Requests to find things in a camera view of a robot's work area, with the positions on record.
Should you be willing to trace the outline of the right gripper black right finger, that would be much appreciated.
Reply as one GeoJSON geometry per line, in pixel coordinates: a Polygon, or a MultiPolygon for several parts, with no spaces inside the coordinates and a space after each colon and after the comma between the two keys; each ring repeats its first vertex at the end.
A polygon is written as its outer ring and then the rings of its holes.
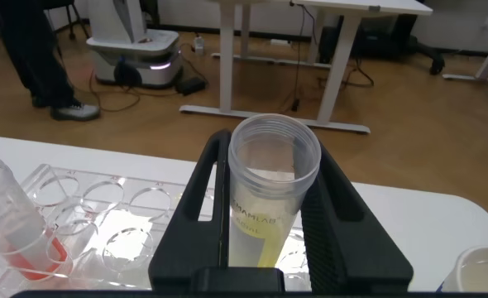
{"type": "Polygon", "coordinates": [[[314,293],[406,293],[413,267],[326,148],[301,218],[314,293]]]}

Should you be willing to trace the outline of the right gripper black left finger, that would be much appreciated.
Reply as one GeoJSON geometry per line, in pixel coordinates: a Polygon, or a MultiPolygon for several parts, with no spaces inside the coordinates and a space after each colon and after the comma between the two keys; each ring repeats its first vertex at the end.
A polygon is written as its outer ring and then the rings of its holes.
{"type": "Polygon", "coordinates": [[[148,276],[153,291],[188,291],[197,271],[227,267],[230,140],[231,133],[226,129],[208,139],[151,259],[148,276]],[[212,169],[216,170],[213,214],[209,221],[201,221],[212,169]]]}

